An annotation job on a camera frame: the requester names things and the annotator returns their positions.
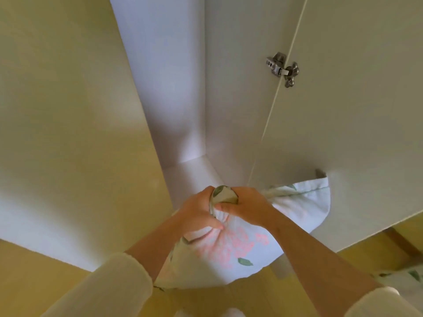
person's right hand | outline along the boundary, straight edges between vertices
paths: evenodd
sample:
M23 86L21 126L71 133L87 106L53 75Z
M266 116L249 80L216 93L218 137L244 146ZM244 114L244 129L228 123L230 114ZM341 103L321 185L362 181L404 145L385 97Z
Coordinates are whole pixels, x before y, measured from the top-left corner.
M256 189L250 187L233 187L238 195L238 204L221 202L214 207L217 210L238 216L246 222L266 228L272 222L275 213L279 213L267 202L266 198Z

person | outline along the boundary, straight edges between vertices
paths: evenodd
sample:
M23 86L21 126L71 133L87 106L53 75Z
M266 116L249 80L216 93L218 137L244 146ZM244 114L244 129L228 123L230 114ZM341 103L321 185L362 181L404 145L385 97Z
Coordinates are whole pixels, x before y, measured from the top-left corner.
M214 187L191 196L180 210L122 254L112 256L43 317L137 316L151 296L153 282L174 244L187 232L210 226L224 229L209 214ZM255 189L235 187L237 205L216 208L267 229L277 240L322 316L422 316L393 288L358 271L272 207Z

metal hinge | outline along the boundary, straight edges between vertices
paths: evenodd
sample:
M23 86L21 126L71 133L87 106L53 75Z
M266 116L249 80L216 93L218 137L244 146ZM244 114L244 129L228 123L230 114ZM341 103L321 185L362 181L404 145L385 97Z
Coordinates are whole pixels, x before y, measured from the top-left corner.
M299 68L296 62L293 62L292 66L284 68L285 63L286 55L280 52L276 53L273 58L268 57L266 60L266 65L272 69L272 73L278 78L283 76L285 88L290 88L294 85L294 78L299 74Z

green leaf print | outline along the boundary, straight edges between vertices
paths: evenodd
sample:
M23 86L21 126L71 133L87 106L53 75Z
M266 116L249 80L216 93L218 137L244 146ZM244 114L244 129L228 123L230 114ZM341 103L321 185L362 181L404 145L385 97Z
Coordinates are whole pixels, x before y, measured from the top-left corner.
M216 187L215 190L213 191L213 197L215 197L218 194L220 194L222 192L222 190L223 190L223 187L225 187L225 186Z
M297 191L297 188L295 188L295 186L294 185L286 185L286 187L289 187L289 188L292 188L293 190L295 190L295 191Z
M418 282L421 282L421 278L419 273L416 270L411 270L408 272L408 274L413 277L415 280L417 280Z
M238 258L238 262L243 266L254 266L248 259Z

floor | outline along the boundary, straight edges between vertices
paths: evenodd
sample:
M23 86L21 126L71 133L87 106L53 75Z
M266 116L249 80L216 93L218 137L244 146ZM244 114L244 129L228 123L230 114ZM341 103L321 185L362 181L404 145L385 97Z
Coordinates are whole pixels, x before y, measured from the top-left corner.
M410 257L383 233L343 251L366 272L396 269ZM0 315L39 316L88 272L0 240ZM185 308L197 316L218 316L229 307L253 316L317 316L298 279L277 279L267 267L228 286L196 290L155 289L140 316L173 316Z

